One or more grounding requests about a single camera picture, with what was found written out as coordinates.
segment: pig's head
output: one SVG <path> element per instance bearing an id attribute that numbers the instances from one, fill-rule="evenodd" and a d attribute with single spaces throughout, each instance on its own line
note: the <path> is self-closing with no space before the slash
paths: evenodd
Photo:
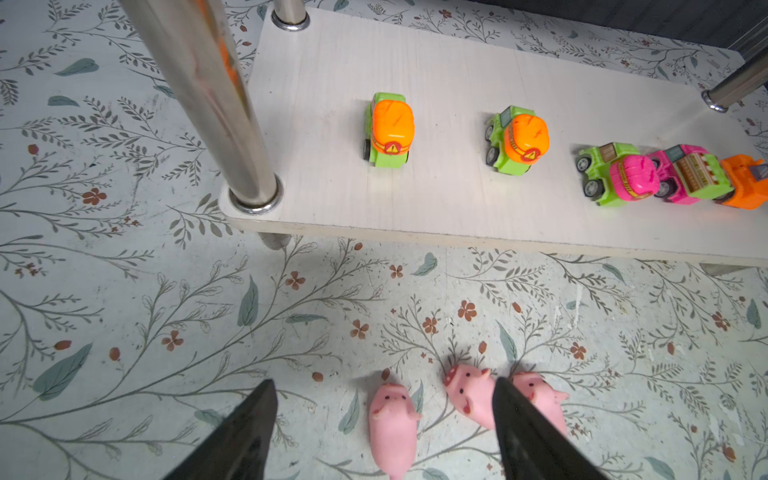
<path id="1" fill-rule="evenodd" d="M 469 365 L 456 364 L 445 376 L 445 391 L 453 406 L 464 413 L 471 415 L 475 411 L 472 387 L 479 379 L 486 379 L 491 375 L 490 369 L 476 369 Z"/>
<path id="2" fill-rule="evenodd" d="M 559 404 L 570 396 L 553 389 L 538 373 L 518 373 L 513 375 L 511 380 L 512 385 L 527 396 L 531 403 L 554 401 Z"/>
<path id="3" fill-rule="evenodd" d="M 422 419 L 422 415 L 413 406 L 408 389 L 397 383 L 380 386 L 371 402 L 371 419 L 385 419 L 389 415 L 406 415 L 417 422 Z"/>

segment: dark wall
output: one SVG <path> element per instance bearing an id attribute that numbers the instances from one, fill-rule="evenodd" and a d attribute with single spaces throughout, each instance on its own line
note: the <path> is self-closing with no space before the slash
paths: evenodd
<path id="1" fill-rule="evenodd" d="M 768 0 L 479 1 L 722 48 L 768 16 Z"/>

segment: floral wallpaper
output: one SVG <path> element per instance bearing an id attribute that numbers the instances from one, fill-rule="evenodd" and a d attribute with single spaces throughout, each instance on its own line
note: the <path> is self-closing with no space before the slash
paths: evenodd
<path id="1" fill-rule="evenodd" d="M 711 87 L 732 51 L 462 0 L 309 6 Z M 267 4 L 227 1 L 244 71 Z M 407 478 L 501 478 L 456 362 L 541 373 L 607 478 L 768 478 L 768 270 L 294 237 L 224 221 L 216 164 L 117 2 L 0 2 L 4 478 L 161 478 L 259 382 L 268 478 L 381 477 L 367 402 L 424 415 Z M 732 114 L 768 152 L 764 89 Z"/>

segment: orange toy truck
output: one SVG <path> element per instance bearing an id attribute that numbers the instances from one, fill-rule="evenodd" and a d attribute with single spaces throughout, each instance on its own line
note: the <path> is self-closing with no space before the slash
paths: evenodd
<path id="1" fill-rule="evenodd" d="M 729 207 L 754 210 L 768 200 L 768 164 L 747 155 L 736 155 L 720 162 L 730 178 L 733 191 L 715 201 Z"/>

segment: pink pig toy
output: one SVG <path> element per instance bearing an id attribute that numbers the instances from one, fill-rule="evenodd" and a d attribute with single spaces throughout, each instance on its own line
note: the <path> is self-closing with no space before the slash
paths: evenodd
<path id="1" fill-rule="evenodd" d="M 513 375 L 510 380 L 512 385 L 520 390 L 520 393 L 527 396 L 533 406 L 560 433 L 568 434 L 568 427 L 565 425 L 563 407 L 560 406 L 560 402 L 568 400 L 570 395 L 553 389 L 538 373 L 518 373 Z"/>
<path id="2" fill-rule="evenodd" d="M 389 480 L 401 480 L 413 465 L 416 423 L 421 419 L 404 386 L 385 383 L 376 391 L 368 414 L 371 451 L 373 461 Z"/>
<path id="3" fill-rule="evenodd" d="M 495 387 L 490 369 L 457 364 L 445 376 L 445 391 L 456 410 L 489 430 L 496 428 L 492 405 Z"/>

